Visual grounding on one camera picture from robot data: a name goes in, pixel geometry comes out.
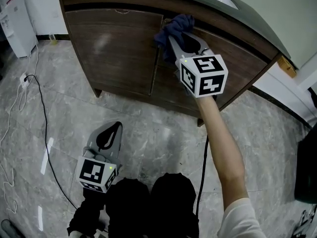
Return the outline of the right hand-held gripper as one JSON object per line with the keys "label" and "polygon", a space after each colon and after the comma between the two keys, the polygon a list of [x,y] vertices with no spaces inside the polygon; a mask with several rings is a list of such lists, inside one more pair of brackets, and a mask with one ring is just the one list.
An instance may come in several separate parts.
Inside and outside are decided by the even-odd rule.
{"label": "right hand-held gripper", "polygon": [[214,54],[206,41],[192,33],[183,33],[183,50],[174,37],[168,38],[186,89],[195,98],[222,94],[228,77],[222,56]]}

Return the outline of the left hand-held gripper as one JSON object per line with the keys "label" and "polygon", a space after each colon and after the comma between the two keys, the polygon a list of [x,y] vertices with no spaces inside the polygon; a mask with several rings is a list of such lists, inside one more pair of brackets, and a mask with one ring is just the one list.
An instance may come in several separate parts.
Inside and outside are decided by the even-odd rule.
{"label": "left hand-held gripper", "polygon": [[79,156],[76,180],[93,191],[106,193],[122,167],[119,160],[123,126],[120,121],[95,129]]}

